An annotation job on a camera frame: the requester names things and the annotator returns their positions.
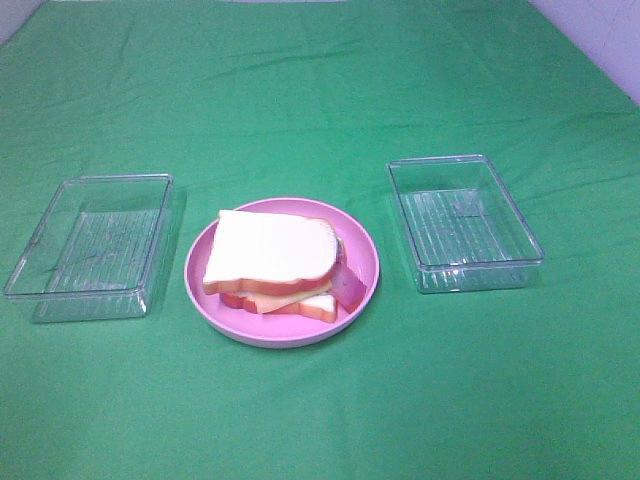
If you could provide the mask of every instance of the table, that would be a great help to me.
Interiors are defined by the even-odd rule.
[[[0,302],[0,477],[638,478],[640,111],[524,1],[49,2],[0,48],[0,274],[56,186],[174,175],[143,319]],[[527,288],[420,295],[387,162],[483,153],[546,251]],[[291,350],[214,330],[182,269],[220,208],[368,230],[373,300]]]

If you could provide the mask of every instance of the pink plate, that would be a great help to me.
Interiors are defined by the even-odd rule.
[[[367,286],[362,303],[349,314],[341,307],[334,323],[300,315],[259,315],[224,305],[219,295],[205,295],[202,277],[211,253],[218,221],[211,223],[193,243],[184,267],[191,301],[218,331],[242,343],[266,348],[291,348],[319,342],[346,328],[360,315],[373,295],[380,275],[378,252],[367,231],[353,217],[326,203],[306,198],[279,197],[248,203],[236,210],[291,213],[321,217],[333,225],[347,252],[347,265]]]

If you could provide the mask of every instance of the sandwich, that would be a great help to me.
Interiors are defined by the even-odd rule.
[[[239,210],[218,219],[203,288],[226,306],[333,322],[339,305],[352,312],[362,301],[366,286],[327,220]]]

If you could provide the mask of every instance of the bread slice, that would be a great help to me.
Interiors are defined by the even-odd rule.
[[[203,278],[207,294],[284,296],[330,281],[339,241],[321,218],[221,210]]]
[[[259,305],[257,304],[259,301],[256,302],[256,296],[254,294],[244,292],[240,294],[221,293],[220,299],[230,308],[244,309],[250,313],[260,313],[258,312]],[[333,323],[337,318],[337,301],[333,295],[321,293],[303,300],[287,303],[268,312],[268,314],[278,313],[302,315],[304,317],[322,320],[323,322]]]

